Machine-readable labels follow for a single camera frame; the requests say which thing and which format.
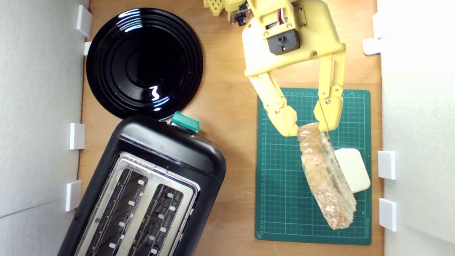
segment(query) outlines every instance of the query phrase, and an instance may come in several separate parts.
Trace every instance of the robotic arm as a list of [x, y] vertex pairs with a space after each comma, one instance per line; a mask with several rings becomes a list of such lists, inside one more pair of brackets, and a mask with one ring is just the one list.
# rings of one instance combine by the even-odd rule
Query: robotic arm
[[283, 136], [297, 135], [297, 113], [287, 105], [271, 72], [317, 58], [319, 100], [314, 115], [320, 131], [338, 127], [343, 107], [346, 45], [339, 41], [329, 9], [322, 0], [224, 0], [224, 4], [220, 0], [204, 0], [204, 4], [216, 6], [216, 11], [227, 8], [231, 24], [235, 21], [245, 25], [250, 11], [255, 15], [242, 32], [245, 76]]

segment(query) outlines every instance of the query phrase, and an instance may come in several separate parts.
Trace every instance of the wooden surface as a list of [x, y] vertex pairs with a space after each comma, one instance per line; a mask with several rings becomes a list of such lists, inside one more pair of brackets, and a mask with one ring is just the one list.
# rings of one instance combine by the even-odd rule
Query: wooden surface
[[[119, 13], [138, 7], [156, 7], [182, 17], [200, 39], [204, 75], [199, 91], [182, 113], [201, 122], [201, 129], [225, 156], [227, 172], [195, 255], [384, 255], [384, 230], [378, 219], [378, 198], [383, 189], [377, 174], [376, 154], [382, 147], [380, 60], [379, 56], [365, 56], [362, 51], [362, 40], [373, 36], [371, 17], [376, 12], [376, 1], [326, 2], [339, 37], [347, 44], [345, 88], [371, 91], [373, 242], [370, 246], [254, 238], [257, 95], [243, 75], [242, 29], [228, 24], [226, 12], [213, 17], [209, 9], [204, 9], [202, 0], [91, 0], [92, 36]], [[318, 61], [309, 61], [278, 70], [274, 75], [282, 87], [317, 87], [318, 68]], [[79, 166], [84, 191], [119, 121], [95, 100], [85, 77], [82, 122], [86, 124], [86, 149], [81, 151]]]

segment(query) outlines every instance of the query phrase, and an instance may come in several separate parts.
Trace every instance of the white panel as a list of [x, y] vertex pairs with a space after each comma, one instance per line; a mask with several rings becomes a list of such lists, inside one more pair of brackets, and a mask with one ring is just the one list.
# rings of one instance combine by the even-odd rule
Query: white panel
[[384, 180], [384, 197], [399, 205], [397, 234], [401, 226], [427, 234], [416, 238], [409, 232], [387, 239], [385, 246], [389, 255], [448, 255], [442, 250], [452, 246], [420, 243], [428, 248], [417, 254], [410, 248], [431, 236], [455, 243], [455, 3], [384, 2], [393, 3], [378, 1], [389, 11], [394, 31], [381, 38], [383, 147], [398, 152], [399, 170], [398, 180]]
[[68, 134], [81, 121], [79, 4], [88, 7], [87, 0], [1, 1], [0, 216], [61, 200], [77, 179], [79, 152], [68, 149]]
[[85, 124], [71, 123], [70, 124], [70, 149], [85, 148]]
[[83, 5], [79, 5], [77, 12], [76, 29], [85, 37], [90, 37], [91, 20], [92, 20], [91, 13]]
[[384, 179], [396, 179], [394, 151], [378, 151], [378, 176]]
[[397, 231], [397, 203], [379, 198], [379, 225]]
[[66, 184], [65, 211], [70, 211], [79, 206], [82, 197], [82, 180]]
[[385, 230], [384, 256], [454, 256], [455, 245], [403, 225]]
[[0, 218], [0, 255], [57, 255], [74, 217], [63, 199]]

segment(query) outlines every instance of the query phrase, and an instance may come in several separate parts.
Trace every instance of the bread crust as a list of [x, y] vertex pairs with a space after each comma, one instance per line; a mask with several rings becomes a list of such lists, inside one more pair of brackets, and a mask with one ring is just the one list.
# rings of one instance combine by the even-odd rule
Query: bread crust
[[328, 133], [319, 131], [319, 123], [298, 129], [302, 167], [309, 187], [332, 229], [344, 229], [353, 222], [354, 195], [335, 157]]

